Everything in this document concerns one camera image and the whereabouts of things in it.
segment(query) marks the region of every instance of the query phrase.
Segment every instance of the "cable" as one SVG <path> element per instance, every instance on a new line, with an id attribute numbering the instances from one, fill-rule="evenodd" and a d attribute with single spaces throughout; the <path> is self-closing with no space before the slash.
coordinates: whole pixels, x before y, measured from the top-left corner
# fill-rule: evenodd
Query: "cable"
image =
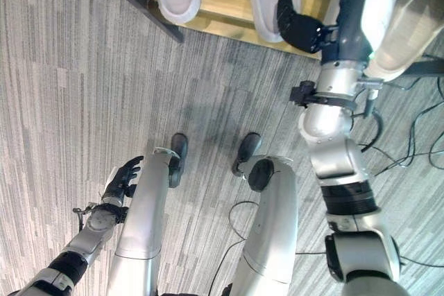
<path id="1" fill-rule="evenodd" d="M 327 254 L 327 252 L 296 252 L 295 254 L 305 256 L 308 254 Z"/>
<path id="2" fill-rule="evenodd" d="M 407 258 L 406 256 L 400 256 L 400 258 L 403 258 L 405 260 L 411 261 L 412 263 L 415 263 L 415 264 L 421 265 L 421 266 L 425 266 L 425 267 L 444 268 L 444 265 L 432 265 L 430 263 L 421 263 L 420 261 L 416 261 L 416 260 Z"/>
<path id="3" fill-rule="evenodd" d="M 358 146 L 366 146 L 366 144 L 359 143 Z M 381 171 L 375 173 L 375 177 L 378 176 L 378 175 L 381 175 L 382 173 L 385 173 L 388 169 L 391 169 L 394 166 L 399 166 L 401 168 L 406 168 L 407 166 L 405 166 L 404 164 L 400 163 L 401 161 L 404 161 L 406 157 L 410 158 L 410 157 L 417 157 L 417 156 L 422 156 L 422 155 L 433 155 L 433 154 L 443 154 L 444 153 L 444 150 L 437 150 L 437 151 L 432 151 L 432 152 L 427 152 L 427 153 L 416 153 L 414 155 L 409 155 L 409 156 L 401 157 L 399 159 L 394 159 L 392 156 L 390 156 L 386 151 L 382 150 L 381 148 L 378 148 L 376 146 L 372 146 L 371 148 L 374 149 L 374 150 L 377 150 L 381 154 L 384 154 L 389 160 L 392 161 L 391 164 L 389 164 L 388 166 L 383 168 Z"/>
<path id="4" fill-rule="evenodd" d="M 437 168 L 437 169 L 439 169 L 439 170 L 444 170 L 444 167 L 442 167 L 442 166 L 438 166 L 438 165 L 435 164 L 435 162 L 433 162 L 433 160 L 432 160 L 432 154 L 436 154 L 436 152 L 434 152 L 433 149 L 435 148 L 435 145 L 438 143 L 438 141 L 439 141 L 442 137 L 444 137 L 444 131 L 443 131 L 443 132 L 439 135 L 439 137 L 436 138 L 436 140 L 433 142 L 432 146 L 430 147 L 429 153 L 428 153 L 428 155 L 429 155 L 429 163 L 430 163 L 433 167 L 435 167 L 435 168 Z"/>
<path id="5" fill-rule="evenodd" d="M 231 208 L 230 208 L 230 211 L 228 212 L 228 223 L 230 224 L 231 229 L 234 231 L 234 233 L 235 233 L 237 236 L 239 236 L 239 238 L 242 238 L 242 240 L 246 240 L 247 238 L 246 238 L 246 237 L 243 237 L 243 236 L 237 231 L 237 229 L 234 228 L 234 225 L 231 223 L 231 213 L 233 212 L 233 209 L 234 209 L 235 207 L 239 206 L 240 204 L 254 204 L 254 205 L 256 205 L 256 206 L 259 206 L 259 205 L 258 205 L 257 202 L 244 200 L 244 201 L 241 201 L 241 202 L 238 202 L 238 203 L 232 205 Z"/>
<path id="6" fill-rule="evenodd" d="M 358 94 L 356 94 L 356 96 L 353 98 L 353 102 L 356 102 L 356 100 L 358 99 L 359 95 L 361 95 L 362 93 L 364 93 L 367 89 L 363 88 L 361 89 Z"/>
<path id="7" fill-rule="evenodd" d="M 365 145 L 364 148 L 361 149 L 361 152 L 366 152 L 368 149 L 372 148 L 375 143 L 379 140 L 379 138 L 382 135 L 382 132 L 384 131 L 384 121 L 382 119 L 381 114 L 377 111 L 376 108 L 373 109 L 372 111 L 372 116 L 373 118 L 376 120 L 376 124 L 377 124 L 377 132 L 375 137 L 373 138 L 372 141 L 370 141 L 369 144 Z"/>
<path id="8" fill-rule="evenodd" d="M 384 84 L 387 85 L 387 86 L 391 86 L 391 87 L 395 87 L 395 88 L 401 89 L 401 90 L 404 91 L 404 92 L 407 92 L 407 91 L 409 91 L 410 89 L 412 89 L 413 87 L 415 87 L 416 84 L 417 84 L 420 80 L 421 80 L 421 78 L 417 78 L 417 79 L 415 79 L 415 80 L 414 80 L 409 86 L 407 86 L 407 87 L 403 87 L 403 86 L 397 85 L 397 84 L 395 84 L 395 83 L 393 83 L 393 82 L 384 82 Z"/>
<path id="9" fill-rule="evenodd" d="M 326 254 L 326 252 L 296 252 L 296 254 Z M 431 263 L 422 263 L 420 261 L 407 258 L 406 256 L 400 256 L 400 258 L 402 258 L 404 260 L 408 260 L 412 263 L 415 263 L 416 265 L 421 265 L 421 266 L 431 267 L 431 268 L 444 268 L 444 265 L 434 265 Z"/>
<path id="10" fill-rule="evenodd" d="M 441 96 L 441 98 L 443 99 L 442 101 L 432 105 L 431 107 L 428 107 L 426 109 L 424 109 L 423 111 L 419 112 L 419 114 L 415 117 L 415 119 L 413 120 L 413 122 L 410 125 L 410 130 L 409 130 L 409 138 L 408 138 L 408 144 L 407 144 L 407 153 L 404 157 L 401 157 L 399 159 L 394 159 L 392 156 L 390 156 L 388 153 L 386 153 L 384 150 L 382 150 L 381 148 L 378 147 L 373 147 L 375 142 L 370 142 L 368 145 L 365 144 L 360 144 L 360 146 L 364 146 L 363 149 L 366 149 L 367 146 L 369 146 L 369 148 L 374 148 L 375 150 L 379 151 L 380 153 L 384 154 L 387 158 L 389 158 L 393 163 L 389 164 L 388 166 L 384 167 L 381 171 L 379 171 L 378 173 L 375 174 L 375 176 L 380 175 L 381 173 L 386 172 L 387 170 L 395 167 L 395 166 L 399 166 L 402 168 L 406 168 L 408 166 L 410 166 L 413 163 L 413 160 L 416 156 L 419 155 L 428 155 L 429 158 L 429 163 L 432 167 L 437 168 L 439 170 L 444 170 L 444 167 L 442 166 L 438 166 L 433 160 L 432 160 L 432 155 L 434 154 L 441 154 L 444 153 L 442 150 L 434 150 L 437 143 L 444 137 L 444 131 L 442 133 L 440 133 L 440 135 L 438 136 L 438 138 L 433 142 L 432 146 L 429 149 L 428 153 L 416 153 L 416 125 L 418 124 L 419 120 L 426 115 L 428 112 L 434 110 L 435 108 L 444 105 L 444 92 L 443 89 L 441 88 L 441 82 L 439 80 L 439 78 L 437 78 L 436 80 L 436 86 L 437 89 L 439 91 L 439 94 Z"/>
<path id="11" fill-rule="evenodd" d="M 216 270 L 216 274 L 215 274 L 214 277 L 213 277 L 213 281 L 211 282 L 210 291 L 208 291 L 208 296 L 211 295 L 211 290 L 213 289 L 213 285 L 214 285 L 214 282 L 216 281 L 217 274 L 219 273 L 219 270 L 221 270 L 222 263 L 223 263 L 223 261 L 225 260 L 225 258 L 227 257 L 228 252 L 229 252 L 234 246 L 236 246 L 236 245 L 238 245 L 238 244 L 240 244 L 240 243 L 242 243 L 242 242 L 245 242 L 245 239 L 243 239 L 243 240 L 241 240 L 241 241 L 239 241 L 239 242 L 233 243 L 233 244 L 230 245 L 229 248 L 225 251 L 225 254 L 223 255 L 222 260 L 221 260 L 221 262 L 220 262 L 220 264 L 219 264 L 219 266 L 218 266 L 218 268 L 217 268 L 217 270 Z"/>
<path id="12" fill-rule="evenodd" d="M 231 206 L 230 211 L 228 212 L 228 223 L 230 224 L 230 227 L 231 227 L 231 229 L 235 232 L 235 234 L 236 234 L 238 237 L 242 238 L 242 240 L 239 241 L 239 242 L 233 243 L 233 244 L 230 245 L 230 246 L 228 247 L 228 249 L 225 251 L 225 254 L 224 254 L 223 257 L 222 257 L 221 262 L 219 263 L 219 266 L 218 266 L 218 268 L 217 268 L 217 270 L 216 270 L 216 273 L 214 274 L 213 280 L 212 280 L 212 282 L 211 282 L 210 290 L 208 291 L 208 296 L 211 295 L 211 291 L 212 291 L 212 289 L 213 289 L 214 282 L 216 281 L 217 274 L 219 273 L 219 270 L 221 270 L 222 264 L 223 264 L 223 262 L 225 261 L 225 258 L 227 257 L 228 252 L 229 252 L 234 246 L 236 246 L 236 245 L 238 245 L 238 244 L 240 244 L 240 243 L 242 243 L 242 242 L 244 242 L 244 241 L 246 240 L 246 238 L 243 237 L 243 236 L 237 231 L 237 229 L 234 228 L 234 225 L 231 223 L 231 213 L 233 212 L 233 209 L 234 209 L 235 207 L 241 205 L 241 204 L 254 204 L 254 205 L 256 205 L 256 206 L 259 206 L 259 204 L 258 204 L 257 202 L 249 201 L 249 200 L 240 201 L 240 202 L 238 202 L 238 203 L 236 203 L 236 204 L 234 204 L 234 205 Z"/>
<path id="13" fill-rule="evenodd" d="M 430 58 L 430 59 L 433 59 L 433 60 L 444 60 L 444 58 L 442 58 L 442 57 L 439 57 L 439 56 L 437 56 L 437 55 L 430 55 L 430 54 L 428 54 L 428 53 L 423 53 L 423 55 L 422 55 L 424 58 Z"/>

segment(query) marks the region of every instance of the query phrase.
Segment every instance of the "black bracket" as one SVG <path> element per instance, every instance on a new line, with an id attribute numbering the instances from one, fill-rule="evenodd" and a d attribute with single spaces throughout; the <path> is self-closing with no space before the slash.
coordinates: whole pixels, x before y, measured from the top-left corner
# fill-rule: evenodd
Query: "black bracket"
<path id="1" fill-rule="evenodd" d="M 126 214 L 128 213 L 127 207 L 118 207 L 115 204 L 98 204 L 95 206 L 93 211 L 109 211 L 116 217 L 116 223 L 124 223 L 126 219 Z"/>
<path id="2" fill-rule="evenodd" d="M 290 101 L 300 107 L 307 107 L 310 103 L 346 107 L 355 111 L 357 104 L 345 98 L 316 96 L 313 81 L 302 81 L 299 87 L 291 88 Z"/>

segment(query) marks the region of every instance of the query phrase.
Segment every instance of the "floor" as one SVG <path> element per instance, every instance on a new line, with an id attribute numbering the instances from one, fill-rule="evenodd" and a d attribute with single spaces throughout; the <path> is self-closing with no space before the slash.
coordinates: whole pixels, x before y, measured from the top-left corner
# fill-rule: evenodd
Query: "floor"
<path id="1" fill-rule="evenodd" d="M 262 135 L 260 153 L 293 160 L 298 251 L 324 250 L 329 229 L 297 129 L 302 110 L 288 101 L 292 86 L 316 79 L 317 61 L 182 31 L 185 43 L 176 44 L 125 0 L 0 0 L 0 294 L 24 286 L 76 234 L 72 208 L 99 200 L 113 166 L 146 146 L 168 146 L 177 131 L 189 137 L 189 156 L 166 202 L 161 293 L 207 295 L 224 252 L 239 240 L 228 212 L 259 195 L 232 176 L 230 165 L 250 131 Z M 443 35 L 428 51 L 444 56 Z M 404 156 L 411 122 L 439 101 L 433 78 L 408 92 L 386 86 L 377 102 L 386 123 L 377 146 Z M 424 115 L 417 152 L 427 152 L 443 126 L 444 108 Z M 358 120 L 353 137 L 369 142 L 374 132 L 373 121 Z M 374 173 L 390 164 L 376 150 L 364 158 Z M 433 158 L 444 166 L 444 157 Z M 427 156 L 374 179 L 402 255 L 444 265 L 443 187 L 443 171 Z M 234 209 L 242 234 L 254 213 L 250 204 Z M 105 294 L 116 242 L 117 232 L 73 295 Z M 227 255 L 212 295 L 233 280 L 241 248 Z M 411 295 L 444 295 L 444 269 L 405 263 L 400 284 Z M 340 292 L 323 255 L 296 256 L 290 295 Z"/>

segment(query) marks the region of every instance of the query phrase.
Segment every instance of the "silver metal casing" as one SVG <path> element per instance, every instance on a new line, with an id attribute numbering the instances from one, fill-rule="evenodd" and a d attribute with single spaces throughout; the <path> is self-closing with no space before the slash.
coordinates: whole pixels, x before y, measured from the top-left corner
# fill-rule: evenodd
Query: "silver metal casing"
<path id="1" fill-rule="evenodd" d="M 107 296 L 156 295 L 169 161 L 174 154 L 157 149 L 148 156 L 116 248 Z"/>
<path id="2" fill-rule="evenodd" d="M 400 260 L 390 233 L 382 221 L 381 209 L 353 216 L 326 215 L 328 223 L 334 223 L 342 232 L 335 235 L 335 243 L 345 276 L 353 270 L 366 269 L 383 272 L 393 281 L 399 281 Z M 349 234 L 359 235 L 362 232 L 374 233 L 377 236 L 377 241 L 373 237 L 369 238 L 368 236 L 366 237 L 367 241 L 360 239 L 359 236 L 347 236 Z M 380 247 L 380 251 L 376 251 L 375 246 Z M 369 251 L 372 254 L 371 259 L 366 259 L 364 263 L 362 256 L 365 251 Z"/>
<path id="3" fill-rule="evenodd" d="M 324 64 L 316 95 L 352 101 L 363 69 L 363 64 L 347 60 Z M 370 178 L 360 149 L 350 139 L 351 125 L 350 111 L 335 105 L 309 104 L 299 118 L 299 131 L 321 186 Z"/>
<path id="4" fill-rule="evenodd" d="M 230 296 L 285 296 L 291 283 L 298 231 L 296 177 L 276 157 L 252 157 L 239 170 L 248 177 L 263 158 L 273 162 L 274 172 L 261 192 Z"/>
<path id="5" fill-rule="evenodd" d="M 72 280 L 65 274 L 54 270 L 53 268 L 44 268 L 39 271 L 36 276 L 15 296 L 47 296 L 50 295 L 36 287 L 33 284 L 38 281 L 45 281 L 58 290 L 65 290 L 70 287 L 71 290 L 74 289 L 74 284 Z"/>

